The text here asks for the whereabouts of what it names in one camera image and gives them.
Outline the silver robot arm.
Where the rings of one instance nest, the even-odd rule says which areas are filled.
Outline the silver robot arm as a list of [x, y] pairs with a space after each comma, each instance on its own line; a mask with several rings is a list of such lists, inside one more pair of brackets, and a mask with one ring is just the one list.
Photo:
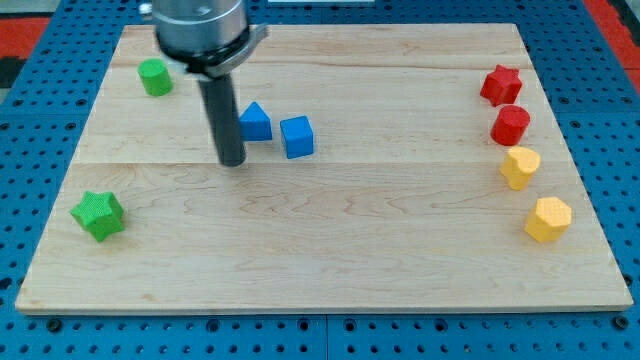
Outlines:
[[230, 74], [269, 35], [249, 23], [244, 0], [152, 0], [151, 18], [162, 53], [208, 78]]

